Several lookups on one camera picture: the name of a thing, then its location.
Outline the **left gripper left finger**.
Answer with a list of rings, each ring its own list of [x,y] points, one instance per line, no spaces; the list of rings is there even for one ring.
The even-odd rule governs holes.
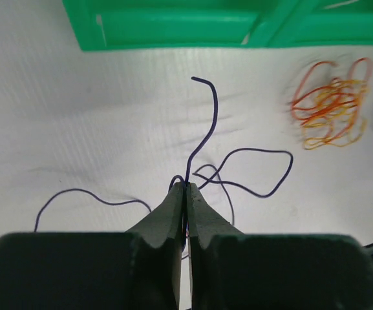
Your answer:
[[[0,309],[178,309],[186,188],[125,232],[0,237]]]

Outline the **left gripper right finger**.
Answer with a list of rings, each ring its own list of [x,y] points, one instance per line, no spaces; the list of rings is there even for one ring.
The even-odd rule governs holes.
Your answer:
[[[193,309],[373,309],[373,262],[340,234],[245,234],[186,188]]]

